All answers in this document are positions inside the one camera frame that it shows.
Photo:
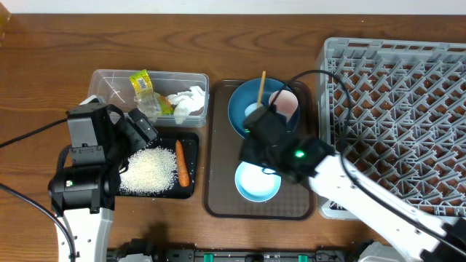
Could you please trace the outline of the orange carrot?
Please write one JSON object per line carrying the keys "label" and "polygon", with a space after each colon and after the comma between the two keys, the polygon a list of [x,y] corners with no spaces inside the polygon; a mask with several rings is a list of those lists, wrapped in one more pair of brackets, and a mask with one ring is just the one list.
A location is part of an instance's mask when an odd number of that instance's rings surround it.
{"label": "orange carrot", "polygon": [[177,162],[178,181],[181,187],[188,187],[190,184],[189,171],[186,166],[183,146],[179,140],[175,142],[175,155]]}

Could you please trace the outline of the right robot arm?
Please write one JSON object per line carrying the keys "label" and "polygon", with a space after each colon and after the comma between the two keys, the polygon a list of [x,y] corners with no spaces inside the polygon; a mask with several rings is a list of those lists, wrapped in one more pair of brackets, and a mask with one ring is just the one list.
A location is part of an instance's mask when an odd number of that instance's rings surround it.
{"label": "right robot arm", "polygon": [[405,261],[464,261],[465,219],[454,223],[417,210],[363,175],[342,154],[313,137],[286,130],[267,107],[249,114],[240,160],[331,200],[384,237]]}

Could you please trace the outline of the white napkin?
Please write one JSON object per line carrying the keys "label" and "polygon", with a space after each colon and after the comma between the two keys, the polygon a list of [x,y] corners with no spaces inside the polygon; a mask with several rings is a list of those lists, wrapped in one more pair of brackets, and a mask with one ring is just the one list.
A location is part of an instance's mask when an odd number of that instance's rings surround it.
{"label": "white napkin", "polygon": [[167,96],[172,106],[175,106],[173,116],[176,124],[182,124],[190,113],[204,106],[205,91],[200,86],[191,86],[189,91],[178,92]]}

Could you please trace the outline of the yellow green snack wrapper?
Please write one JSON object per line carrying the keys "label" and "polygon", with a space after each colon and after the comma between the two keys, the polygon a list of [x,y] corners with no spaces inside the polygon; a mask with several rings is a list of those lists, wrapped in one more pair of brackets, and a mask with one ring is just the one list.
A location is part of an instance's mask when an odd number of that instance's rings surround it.
{"label": "yellow green snack wrapper", "polygon": [[154,91],[154,85],[146,69],[137,71],[129,77],[135,91],[135,102],[138,109],[148,118],[173,115],[174,109],[169,100]]}

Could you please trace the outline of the light blue rice bowl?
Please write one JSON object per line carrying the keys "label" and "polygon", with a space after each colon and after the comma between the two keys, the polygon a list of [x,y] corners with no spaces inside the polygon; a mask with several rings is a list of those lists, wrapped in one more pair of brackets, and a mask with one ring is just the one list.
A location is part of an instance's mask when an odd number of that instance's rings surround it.
{"label": "light blue rice bowl", "polygon": [[274,170],[241,162],[234,175],[240,195],[251,202],[266,202],[280,190],[282,179]]}

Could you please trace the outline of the wooden chopstick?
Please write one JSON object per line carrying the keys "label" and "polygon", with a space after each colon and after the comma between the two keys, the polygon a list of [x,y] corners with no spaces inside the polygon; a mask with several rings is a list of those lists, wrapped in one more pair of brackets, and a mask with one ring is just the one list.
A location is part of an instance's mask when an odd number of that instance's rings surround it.
{"label": "wooden chopstick", "polygon": [[261,100],[262,100],[262,96],[263,96],[263,92],[264,92],[265,80],[266,80],[266,71],[262,71],[261,82],[260,82],[260,85],[259,85],[258,97],[257,97],[257,101],[256,101],[256,108],[260,108],[262,106]]}

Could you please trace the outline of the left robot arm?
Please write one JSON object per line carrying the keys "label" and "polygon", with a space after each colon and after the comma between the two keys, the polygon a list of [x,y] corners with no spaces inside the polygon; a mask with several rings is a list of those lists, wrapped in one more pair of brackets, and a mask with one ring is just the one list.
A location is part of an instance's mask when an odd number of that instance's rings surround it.
{"label": "left robot arm", "polygon": [[125,114],[91,95],[66,117],[71,143],[48,185],[58,220],[59,261],[105,261],[120,175],[129,158],[158,138],[138,109]]}

